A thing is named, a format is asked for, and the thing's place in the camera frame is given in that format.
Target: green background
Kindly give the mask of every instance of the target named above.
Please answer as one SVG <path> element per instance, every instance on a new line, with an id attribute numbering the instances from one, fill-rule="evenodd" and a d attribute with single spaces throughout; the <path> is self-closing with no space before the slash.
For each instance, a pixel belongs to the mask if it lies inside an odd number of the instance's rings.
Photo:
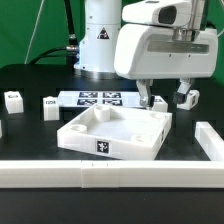
<path id="1" fill-rule="evenodd" d="M 138 2 L 123 0 L 123 5 Z M 0 67 L 25 62 L 41 0 L 0 1 Z M 84 0 L 71 0 L 76 35 L 84 36 Z M 211 0 L 209 20 L 218 32 L 224 27 L 219 0 Z M 68 44 L 68 29 L 63 0 L 45 0 L 28 62 L 40 53 Z M 64 64 L 64 59 L 42 59 L 40 63 Z M 213 77 L 224 85 L 224 35 L 219 38 L 217 67 Z"/>

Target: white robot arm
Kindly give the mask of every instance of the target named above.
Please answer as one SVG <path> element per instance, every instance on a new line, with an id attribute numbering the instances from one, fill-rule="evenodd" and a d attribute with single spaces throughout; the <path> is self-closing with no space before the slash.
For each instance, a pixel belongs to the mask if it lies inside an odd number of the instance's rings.
<path id="1" fill-rule="evenodd" d="M 145 0 L 123 9 L 115 70 L 137 80 L 141 105 L 153 106 L 153 79 L 180 78 L 174 103 L 182 104 L 194 78 L 210 77 L 216 67 L 217 31 L 202 27 L 207 0 Z"/>

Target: label sticker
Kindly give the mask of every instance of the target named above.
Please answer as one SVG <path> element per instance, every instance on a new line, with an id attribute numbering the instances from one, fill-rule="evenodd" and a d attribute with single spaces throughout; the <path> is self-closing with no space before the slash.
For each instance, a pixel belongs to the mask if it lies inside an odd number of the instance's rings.
<path id="1" fill-rule="evenodd" d="M 107 141 L 97 140 L 96 141 L 96 151 L 99 153 L 109 154 L 110 143 Z"/>
<path id="2" fill-rule="evenodd" d="M 80 92 L 80 98 L 97 98 L 98 92 Z"/>
<path id="3" fill-rule="evenodd" d="M 105 28 L 103 28 L 101 30 L 101 32 L 98 35 L 97 39 L 100 39 L 100 40 L 109 40 L 110 39 Z"/>
<path id="4" fill-rule="evenodd" d="M 92 106 L 93 104 L 97 103 L 97 100 L 90 100 L 90 99 L 79 99 L 78 102 L 77 102 L 77 105 L 79 106 Z"/>
<path id="5" fill-rule="evenodd" d="M 121 93 L 103 93 L 103 98 L 121 98 Z"/>
<path id="6" fill-rule="evenodd" d="M 123 106 L 122 100 L 103 100 L 103 104 L 114 105 L 114 106 Z"/>

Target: black tabletop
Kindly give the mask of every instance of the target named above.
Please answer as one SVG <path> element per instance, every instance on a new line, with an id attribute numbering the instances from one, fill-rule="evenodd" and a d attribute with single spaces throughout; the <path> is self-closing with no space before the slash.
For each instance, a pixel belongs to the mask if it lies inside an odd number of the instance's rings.
<path id="1" fill-rule="evenodd" d="M 224 87 L 196 80 L 199 104 L 191 111 L 172 103 L 178 80 L 155 80 L 173 114 L 157 160 L 209 160 L 194 138 L 197 121 L 224 136 Z M 135 81 L 91 80 L 67 66 L 10 65 L 0 70 L 0 160 L 108 160 L 57 147 L 57 130 L 83 108 L 60 108 L 59 121 L 43 120 L 43 97 L 61 90 L 137 91 Z M 8 114 L 4 92 L 19 91 L 24 113 Z M 0 223 L 224 223 L 222 189 L 20 189 L 0 190 Z"/>

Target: white tray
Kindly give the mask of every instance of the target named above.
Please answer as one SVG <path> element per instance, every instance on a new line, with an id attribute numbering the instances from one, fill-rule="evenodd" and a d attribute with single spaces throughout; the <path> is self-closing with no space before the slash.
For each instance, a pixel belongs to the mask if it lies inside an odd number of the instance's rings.
<path id="1" fill-rule="evenodd" d="M 154 160 L 172 114 L 95 104 L 57 132 L 58 147 L 123 160 Z"/>

